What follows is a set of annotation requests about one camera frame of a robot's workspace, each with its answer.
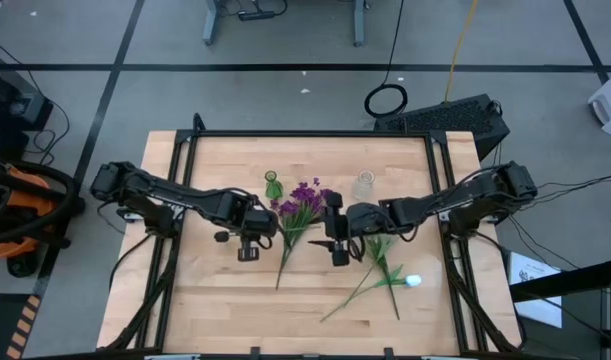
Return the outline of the grey desk leg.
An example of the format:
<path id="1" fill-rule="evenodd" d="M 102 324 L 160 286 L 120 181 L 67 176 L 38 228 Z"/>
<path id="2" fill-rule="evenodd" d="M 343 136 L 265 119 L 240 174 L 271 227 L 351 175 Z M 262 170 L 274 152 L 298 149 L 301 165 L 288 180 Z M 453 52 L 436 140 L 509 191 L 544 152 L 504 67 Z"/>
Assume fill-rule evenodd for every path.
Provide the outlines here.
<path id="1" fill-rule="evenodd" d="M 204 2 L 207 6 L 207 12 L 205 15 L 202 41 L 206 46 L 210 46 L 214 42 L 218 21 L 226 14 L 226 0 L 204 0 Z"/>
<path id="2" fill-rule="evenodd" d="M 355 47 L 361 47 L 365 42 L 365 11 L 367 0 L 352 0 L 353 2 L 353 33 Z"/>

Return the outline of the white small-blossom flower bunch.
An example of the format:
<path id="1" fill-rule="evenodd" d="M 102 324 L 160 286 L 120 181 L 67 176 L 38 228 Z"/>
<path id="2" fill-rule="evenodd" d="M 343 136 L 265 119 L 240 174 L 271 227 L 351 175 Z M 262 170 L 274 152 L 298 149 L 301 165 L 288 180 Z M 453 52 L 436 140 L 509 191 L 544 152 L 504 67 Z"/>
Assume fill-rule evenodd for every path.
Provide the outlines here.
<path id="1" fill-rule="evenodd" d="M 386 287 L 390 295 L 396 319 L 400 319 L 398 304 L 394 294 L 394 286 L 400 285 L 402 265 L 390 267 L 388 262 L 388 252 L 391 250 L 396 240 L 385 235 L 369 236 L 365 239 L 366 250 L 372 266 L 379 269 L 382 278 L 374 284 L 375 287 Z"/>

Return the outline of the green glass vase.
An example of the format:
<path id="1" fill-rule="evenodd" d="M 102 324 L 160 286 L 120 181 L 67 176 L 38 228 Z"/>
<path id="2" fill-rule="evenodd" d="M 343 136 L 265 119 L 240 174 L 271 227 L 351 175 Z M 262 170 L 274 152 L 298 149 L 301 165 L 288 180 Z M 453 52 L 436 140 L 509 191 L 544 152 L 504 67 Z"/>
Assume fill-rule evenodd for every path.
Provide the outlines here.
<path id="1" fill-rule="evenodd" d="M 283 196 L 283 185 L 278 180 L 278 175 L 274 170 L 268 170 L 264 179 L 266 181 L 265 196 L 270 200 L 277 200 Z"/>

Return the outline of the purple artificial flower bunch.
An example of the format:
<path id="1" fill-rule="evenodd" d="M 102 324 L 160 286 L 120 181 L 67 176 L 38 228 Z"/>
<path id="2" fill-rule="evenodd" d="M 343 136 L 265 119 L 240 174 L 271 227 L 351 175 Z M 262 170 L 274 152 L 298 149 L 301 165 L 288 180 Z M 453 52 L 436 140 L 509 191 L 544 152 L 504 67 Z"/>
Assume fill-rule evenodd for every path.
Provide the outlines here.
<path id="1" fill-rule="evenodd" d="M 309 227 L 310 222 L 314 219 L 315 214 L 307 202 L 299 201 L 287 200 L 278 204 L 277 200 L 273 200 L 272 209 L 278 213 L 281 235 L 283 236 L 283 251 L 275 285 L 275 289 L 278 289 L 289 257 L 299 239 Z"/>
<path id="2" fill-rule="evenodd" d="M 315 217 L 310 222 L 310 225 L 319 223 L 322 219 L 326 202 L 324 196 L 327 192 L 332 191 L 329 188 L 321 186 L 318 177 L 313 178 L 313 182 L 300 182 L 298 186 L 290 193 L 290 201 L 307 202 L 314 211 Z"/>

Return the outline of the black metal table frame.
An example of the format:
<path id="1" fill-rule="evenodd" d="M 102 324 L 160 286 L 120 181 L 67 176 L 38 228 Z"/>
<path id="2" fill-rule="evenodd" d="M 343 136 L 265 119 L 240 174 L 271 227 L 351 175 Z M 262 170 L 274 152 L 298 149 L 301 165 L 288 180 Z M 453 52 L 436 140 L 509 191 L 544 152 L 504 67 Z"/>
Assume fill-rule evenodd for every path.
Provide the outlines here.
<path id="1" fill-rule="evenodd" d="M 376 176 L 370 201 L 421 197 L 457 182 L 480 166 L 473 136 L 437 131 L 401 134 L 371 131 L 270 132 L 208 130 L 195 147 L 183 145 L 181 177 L 200 189 L 234 186 L 254 194 L 265 190 L 274 170 L 286 189 L 318 177 L 326 188 L 353 204 L 362 169 Z M 325 322 L 369 269 L 367 262 L 344 267 L 309 244 L 320 226 L 305 232 L 275 289 L 282 241 L 254 262 L 236 258 L 239 242 L 214 240 L 214 226 L 197 214 L 184 222 L 171 289 L 156 302 L 146 344 L 169 353 L 247 355 L 379 356 L 386 347 L 398 357 L 452 356 L 477 345 L 478 322 L 450 287 L 445 242 L 437 217 L 415 237 L 397 239 L 390 266 L 422 277 L 418 287 L 395 287 L 397 320 L 386 288 L 353 300 Z"/>

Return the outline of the black mat with orange stripes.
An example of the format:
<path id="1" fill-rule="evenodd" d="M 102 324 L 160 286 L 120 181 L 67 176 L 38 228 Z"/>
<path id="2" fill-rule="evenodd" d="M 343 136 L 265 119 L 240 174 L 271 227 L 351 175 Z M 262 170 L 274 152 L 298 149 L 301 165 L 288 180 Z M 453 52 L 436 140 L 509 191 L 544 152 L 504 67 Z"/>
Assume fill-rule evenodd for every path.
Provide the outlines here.
<path id="1" fill-rule="evenodd" d="M 0 294 L 0 360 L 20 360 L 41 298 L 31 294 Z"/>

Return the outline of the black metal beam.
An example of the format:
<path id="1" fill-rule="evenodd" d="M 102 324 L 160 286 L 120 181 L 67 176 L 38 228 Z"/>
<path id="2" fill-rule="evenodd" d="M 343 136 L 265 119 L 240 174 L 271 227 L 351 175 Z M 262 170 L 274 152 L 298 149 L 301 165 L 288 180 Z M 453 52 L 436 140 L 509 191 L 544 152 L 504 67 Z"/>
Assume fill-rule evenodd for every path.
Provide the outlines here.
<path id="1" fill-rule="evenodd" d="M 611 285 L 611 261 L 510 286 L 514 302 L 601 290 Z"/>

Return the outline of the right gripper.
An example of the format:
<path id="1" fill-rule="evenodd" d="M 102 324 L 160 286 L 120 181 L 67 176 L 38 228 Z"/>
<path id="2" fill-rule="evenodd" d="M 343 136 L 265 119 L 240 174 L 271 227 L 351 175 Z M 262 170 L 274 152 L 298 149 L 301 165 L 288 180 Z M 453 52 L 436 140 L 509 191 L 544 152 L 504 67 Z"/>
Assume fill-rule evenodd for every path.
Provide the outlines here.
<path id="1" fill-rule="evenodd" d="M 311 240 L 309 244 L 326 248 L 331 254 L 334 266 L 346 266 L 350 263 L 351 257 L 356 257 L 358 246 L 349 236 L 347 216 L 340 213 L 343 207 L 342 195 L 329 191 L 324 198 L 326 207 L 323 222 L 328 240 Z"/>

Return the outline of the black computer tower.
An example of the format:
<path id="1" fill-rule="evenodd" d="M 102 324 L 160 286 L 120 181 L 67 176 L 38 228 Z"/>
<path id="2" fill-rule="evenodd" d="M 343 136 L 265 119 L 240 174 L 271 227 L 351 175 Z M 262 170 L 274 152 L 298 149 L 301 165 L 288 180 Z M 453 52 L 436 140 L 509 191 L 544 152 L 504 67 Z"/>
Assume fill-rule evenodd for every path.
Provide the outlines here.
<path id="1" fill-rule="evenodd" d="M 501 104 L 487 94 L 377 119 L 374 130 L 399 133 L 470 132 L 480 160 L 510 134 L 503 120 Z"/>

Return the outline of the clear glass vase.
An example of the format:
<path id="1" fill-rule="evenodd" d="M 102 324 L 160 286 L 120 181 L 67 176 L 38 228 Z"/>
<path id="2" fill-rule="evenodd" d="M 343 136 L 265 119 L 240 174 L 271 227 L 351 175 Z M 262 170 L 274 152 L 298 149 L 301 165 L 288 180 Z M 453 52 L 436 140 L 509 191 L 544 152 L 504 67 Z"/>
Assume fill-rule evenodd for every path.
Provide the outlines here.
<path id="1" fill-rule="evenodd" d="M 354 182 L 354 198 L 357 200 L 367 200 L 372 194 L 375 179 L 376 176 L 371 170 L 362 169 Z"/>

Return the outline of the black equipment box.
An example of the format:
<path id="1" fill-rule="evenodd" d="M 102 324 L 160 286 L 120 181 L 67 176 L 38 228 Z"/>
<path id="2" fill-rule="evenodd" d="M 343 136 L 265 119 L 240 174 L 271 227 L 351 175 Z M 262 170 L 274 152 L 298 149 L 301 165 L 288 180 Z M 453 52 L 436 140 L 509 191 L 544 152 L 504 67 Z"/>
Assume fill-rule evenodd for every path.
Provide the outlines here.
<path id="1" fill-rule="evenodd" d="M 42 131 L 53 107 L 17 72 L 0 72 L 0 157 L 20 159 L 29 143 L 27 132 Z"/>

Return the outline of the white paper sheet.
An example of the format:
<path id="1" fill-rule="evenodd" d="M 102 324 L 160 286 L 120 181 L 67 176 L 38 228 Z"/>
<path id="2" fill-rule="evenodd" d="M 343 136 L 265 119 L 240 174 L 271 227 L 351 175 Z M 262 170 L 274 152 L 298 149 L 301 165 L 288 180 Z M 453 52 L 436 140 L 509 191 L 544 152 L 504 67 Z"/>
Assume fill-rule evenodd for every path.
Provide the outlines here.
<path id="1" fill-rule="evenodd" d="M 552 267 L 543 262 L 527 256 L 511 252 L 508 259 L 509 284 L 514 285 L 530 280 L 539 279 L 561 272 L 559 268 Z M 550 297 L 545 300 L 529 300 L 515 302 L 518 314 L 522 317 L 555 327 L 562 327 L 562 297 Z"/>

